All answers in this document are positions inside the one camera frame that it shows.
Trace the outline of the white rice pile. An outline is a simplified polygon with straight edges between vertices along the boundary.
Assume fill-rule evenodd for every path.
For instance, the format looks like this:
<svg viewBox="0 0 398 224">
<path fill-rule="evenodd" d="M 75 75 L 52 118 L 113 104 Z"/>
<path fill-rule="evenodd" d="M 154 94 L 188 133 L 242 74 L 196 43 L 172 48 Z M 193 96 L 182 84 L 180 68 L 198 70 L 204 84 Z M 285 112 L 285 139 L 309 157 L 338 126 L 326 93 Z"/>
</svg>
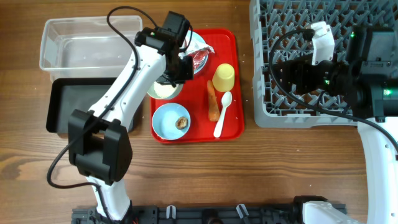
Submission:
<svg viewBox="0 0 398 224">
<path fill-rule="evenodd" d="M 154 83 L 154 91 L 160 98 L 167 98 L 176 91 L 177 87 L 172 85 L 161 85 L 160 83 Z"/>
</svg>

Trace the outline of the mint green bowl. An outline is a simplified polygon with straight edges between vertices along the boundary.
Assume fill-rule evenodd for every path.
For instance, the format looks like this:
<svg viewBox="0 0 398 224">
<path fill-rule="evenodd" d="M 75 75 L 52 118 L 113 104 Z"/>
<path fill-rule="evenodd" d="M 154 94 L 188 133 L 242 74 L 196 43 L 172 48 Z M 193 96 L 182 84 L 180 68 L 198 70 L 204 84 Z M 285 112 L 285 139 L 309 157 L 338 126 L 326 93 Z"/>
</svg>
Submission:
<svg viewBox="0 0 398 224">
<path fill-rule="evenodd" d="M 176 84 L 176 87 L 172 85 L 161 85 L 157 82 L 154 82 L 147 94 L 156 100 L 171 100 L 175 98 L 182 90 L 183 84 Z"/>
</svg>

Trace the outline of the yellow plastic cup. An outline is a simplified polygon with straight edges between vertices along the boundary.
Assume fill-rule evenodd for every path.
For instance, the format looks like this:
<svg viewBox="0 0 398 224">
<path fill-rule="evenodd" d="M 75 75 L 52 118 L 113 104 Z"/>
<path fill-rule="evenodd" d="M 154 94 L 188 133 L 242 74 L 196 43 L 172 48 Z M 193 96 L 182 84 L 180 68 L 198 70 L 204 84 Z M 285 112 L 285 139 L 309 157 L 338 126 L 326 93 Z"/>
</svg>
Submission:
<svg viewBox="0 0 398 224">
<path fill-rule="evenodd" d="M 217 67 L 213 75 L 213 86 L 220 92 L 230 91 L 234 87 L 234 78 L 234 67 L 228 63 L 222 63 Z"/>
</svg>

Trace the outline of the brown mushroom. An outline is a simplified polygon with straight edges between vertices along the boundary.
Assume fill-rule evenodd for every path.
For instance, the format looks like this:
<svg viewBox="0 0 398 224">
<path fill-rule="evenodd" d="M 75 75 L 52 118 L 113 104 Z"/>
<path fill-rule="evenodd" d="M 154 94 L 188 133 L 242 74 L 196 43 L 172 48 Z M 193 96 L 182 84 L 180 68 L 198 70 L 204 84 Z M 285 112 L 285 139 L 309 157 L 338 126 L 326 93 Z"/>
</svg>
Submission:
<svg viewBox="0 0 398 224">
<path fill-rule="evenodd" d="M 188 126 L 188 119 L 184 116 L 181 116 L 177 119 L 175 126 L 179 130 L 183 130 Z"/>
</svg>

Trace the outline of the light blue bowl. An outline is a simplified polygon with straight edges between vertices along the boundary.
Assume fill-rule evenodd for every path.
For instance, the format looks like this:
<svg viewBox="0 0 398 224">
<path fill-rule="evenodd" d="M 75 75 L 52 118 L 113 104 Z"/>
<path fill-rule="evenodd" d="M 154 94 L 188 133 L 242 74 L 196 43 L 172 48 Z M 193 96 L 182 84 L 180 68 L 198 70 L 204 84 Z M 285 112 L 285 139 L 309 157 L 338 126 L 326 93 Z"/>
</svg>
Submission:
<svg viewBox="0 0 398 224">
<path fill-rule="evenodd" d="M 188 126 L 179 130 L 175 123 L 184 116 L 188 119 Z M 166 103 L 155 110 L 152 115 L 152 129 L 163 140 L 174 141 L 187 134 L 191 125 L 191 117 L 188 110 L 178 103 Z"/>
</svg>

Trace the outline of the orange carrot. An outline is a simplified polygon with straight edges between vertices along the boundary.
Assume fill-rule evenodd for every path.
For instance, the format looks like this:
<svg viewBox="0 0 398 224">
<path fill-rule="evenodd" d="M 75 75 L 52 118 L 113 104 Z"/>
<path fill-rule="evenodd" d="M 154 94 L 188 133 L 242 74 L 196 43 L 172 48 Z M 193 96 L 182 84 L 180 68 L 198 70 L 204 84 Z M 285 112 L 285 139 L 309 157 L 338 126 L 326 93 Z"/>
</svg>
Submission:
<svg viewBox="0 0 398 224">
<path fill-rule="evenodd" d="M 207 81 L 208 92 L 208 118 L 210 121 L 218 121 L 220 118 L 220 111 L 216 100 L 215 89 L 211 80 Z"/>
</svg>

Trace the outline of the white tissue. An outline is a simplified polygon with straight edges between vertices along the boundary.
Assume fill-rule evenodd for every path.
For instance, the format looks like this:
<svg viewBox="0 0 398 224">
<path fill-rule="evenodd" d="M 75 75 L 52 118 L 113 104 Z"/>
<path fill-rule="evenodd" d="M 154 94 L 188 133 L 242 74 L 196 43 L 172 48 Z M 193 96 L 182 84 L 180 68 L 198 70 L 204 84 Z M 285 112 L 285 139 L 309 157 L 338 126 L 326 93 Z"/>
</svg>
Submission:
<svg viewBox="0 0 398 224">
<path fill-rule="evenodd" d="M 182 58 L 189 54 L 195 54 L 201 50 L 207 50 L 210 53 L 214 53 L 214 49 L 212 46 L 208 45 L 204 38 L 197 34 L 196 32 L 188 31 L 183 42 L 182 48 L 187 47 L 187 50 L 179 53 L 179 57 Z"/>
</svg>

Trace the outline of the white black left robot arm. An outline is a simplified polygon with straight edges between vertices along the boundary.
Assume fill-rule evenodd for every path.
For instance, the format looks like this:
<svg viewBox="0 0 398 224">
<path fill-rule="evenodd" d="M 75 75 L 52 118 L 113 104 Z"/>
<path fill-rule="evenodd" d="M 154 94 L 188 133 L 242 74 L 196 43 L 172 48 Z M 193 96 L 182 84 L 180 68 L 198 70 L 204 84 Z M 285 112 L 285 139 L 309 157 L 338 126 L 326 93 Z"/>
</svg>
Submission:
<svg viewBox="0 0 398 224">
<path fill-rule="evenodd" d="M 63 151 L 94 188 L 96 221 L 134 221 L 123 181 L 132 159 L 128 130 L 154 83 L 177 86 L 193 79 L 192 57 L 180 56 L 189 29 L 189 20 L 176 12 L 169 12 L 162 26 L 143 28 L 128 43 L 131 58 L 111 88 L 87 112 L 74 110 L 70 116 Z"/>
</svg>

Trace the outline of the grey dishwasher rack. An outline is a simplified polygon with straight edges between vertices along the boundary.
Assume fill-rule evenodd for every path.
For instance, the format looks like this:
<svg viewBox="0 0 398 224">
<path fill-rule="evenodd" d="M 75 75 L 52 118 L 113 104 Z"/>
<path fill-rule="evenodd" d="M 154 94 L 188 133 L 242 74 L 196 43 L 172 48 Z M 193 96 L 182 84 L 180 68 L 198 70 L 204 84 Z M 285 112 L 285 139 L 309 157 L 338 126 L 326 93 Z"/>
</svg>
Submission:
<svg viewBox="0 0 398 224">
<path fill-rule="evenodd" d="M 249 3 L 250 35 L 254 51 L 254 119 L 262 128 L 354 126 L 356 122 L 307 109 L 286 97 L 268 74 L 273 42 L 286 32 L 324 21 L 335 39 L 335 58 L 345 61 L 353 25 L 397 29 L 397 0 L 378 1 L 261 1 Z"/>
</svg>

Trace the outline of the black waste tray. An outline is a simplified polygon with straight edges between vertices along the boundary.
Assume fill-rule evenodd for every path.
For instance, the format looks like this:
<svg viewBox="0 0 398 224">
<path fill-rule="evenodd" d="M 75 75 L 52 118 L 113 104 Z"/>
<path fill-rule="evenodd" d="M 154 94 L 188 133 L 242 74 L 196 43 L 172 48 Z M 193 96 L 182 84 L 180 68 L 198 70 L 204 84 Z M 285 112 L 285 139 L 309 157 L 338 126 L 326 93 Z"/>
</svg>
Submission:
<svg viewBox="0 0 398 224">
<path fill-rule="evenodd" d="M 52 83 L 46 129 L 50 133 L 66 134 L 68 119 L 75 109 L 88 111 L 115 78 L 58 78 Z"/>
</svg>

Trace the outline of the red snack wrapper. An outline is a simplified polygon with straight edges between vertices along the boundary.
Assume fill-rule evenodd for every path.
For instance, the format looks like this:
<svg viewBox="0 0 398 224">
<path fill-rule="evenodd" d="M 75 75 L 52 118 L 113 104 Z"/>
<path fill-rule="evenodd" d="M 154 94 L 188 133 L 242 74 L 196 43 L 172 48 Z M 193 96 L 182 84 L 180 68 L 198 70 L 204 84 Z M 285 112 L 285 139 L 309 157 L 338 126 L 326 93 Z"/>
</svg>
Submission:
<svg viewBox="0 0 398 224">
<path fill-rule="evenodd" d="M 208 54 L 209 51 L 207 49 L 198 50 L 192 53 L 194 70 L 197 70 L 200 67 L 200 65 L 205 61 L 205 58 L 208 56 Z"/>
</svg>

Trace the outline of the light blue plate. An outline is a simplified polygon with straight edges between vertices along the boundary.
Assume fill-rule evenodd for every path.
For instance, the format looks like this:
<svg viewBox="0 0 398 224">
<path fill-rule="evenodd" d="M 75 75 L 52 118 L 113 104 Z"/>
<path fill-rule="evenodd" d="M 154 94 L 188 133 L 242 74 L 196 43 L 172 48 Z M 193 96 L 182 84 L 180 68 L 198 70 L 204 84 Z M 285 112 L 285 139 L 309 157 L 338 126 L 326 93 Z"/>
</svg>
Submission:
<svg viewBox="0 0 398 224">
<path fill-rule="evenodd" d="M 203 39 L 203 37 L 197 34 L 196 32 L 191 32 L 190 30 L 186 34 L 182 48 L 188 46 L 188 42 L 191 37 L 192 40 L 190 42 L 189 48 L 185 52 L 181 53 L 180 57 L 186 55 L 192 56 L 194 74 L 197 74 L 205 66 L 209 51 L 205 49 L 206 42 Z"/>
</svg>

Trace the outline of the white plastic spoon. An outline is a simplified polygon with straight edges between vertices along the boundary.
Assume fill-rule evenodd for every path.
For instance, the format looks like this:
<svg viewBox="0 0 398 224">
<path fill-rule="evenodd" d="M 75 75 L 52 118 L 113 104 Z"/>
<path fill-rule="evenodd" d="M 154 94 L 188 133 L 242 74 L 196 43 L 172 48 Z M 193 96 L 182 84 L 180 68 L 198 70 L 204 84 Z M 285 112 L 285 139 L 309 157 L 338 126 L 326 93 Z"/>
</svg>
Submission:
<svg viewBox="0 0 398 224">
<path fill-rule="evenodd" d="M 233 100 L 233 97 L 232 97 L 232 93 L 230 91 L 225 92 L 224 95 L 222 96 L 222 99 L 221 99 L 222 109 L 221 109 L 221 113 L 220 113 L 220 118 L 219 118 L 219 120 L 215 126 L 215 130 L 213 132 L 213 135 L 215 138 L 219 138 L 221 136 L 226 110 L 227 110 L 228 106 L 232 103 L 232 100 Z"/>
</svg>

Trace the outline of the clear plastic bin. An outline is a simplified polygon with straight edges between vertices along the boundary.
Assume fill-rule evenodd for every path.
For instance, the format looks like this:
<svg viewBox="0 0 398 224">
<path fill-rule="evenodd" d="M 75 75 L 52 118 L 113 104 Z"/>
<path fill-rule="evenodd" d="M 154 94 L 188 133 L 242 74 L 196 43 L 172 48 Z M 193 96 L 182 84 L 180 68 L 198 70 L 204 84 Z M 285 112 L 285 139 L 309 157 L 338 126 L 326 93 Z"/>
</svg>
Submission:
<svg viewBox="0 0 398 224">
<path fill-rule="evenodd" d="M 40 45 L 39 67 L 58 78 L 115 78 L 127 64 L 131 47 L 106 17 L 49 19 Z"/>
</svg>

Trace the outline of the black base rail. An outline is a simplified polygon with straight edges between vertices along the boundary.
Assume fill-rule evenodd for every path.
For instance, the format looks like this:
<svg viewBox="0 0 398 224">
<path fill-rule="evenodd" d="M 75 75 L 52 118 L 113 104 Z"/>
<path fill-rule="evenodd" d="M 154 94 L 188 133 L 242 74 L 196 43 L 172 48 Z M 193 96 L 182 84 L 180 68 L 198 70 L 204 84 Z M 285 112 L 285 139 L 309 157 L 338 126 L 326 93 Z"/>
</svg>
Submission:
<svg viewBox="0 0 398 224">
<path fill-rule="evenodd" d="M 168 207 L 131 206 L 121 223 L 139 224 L 206 224 L 206 223 L 302 223 L 299 207 L 278 204 L 275 207 Z"/>
</svg>

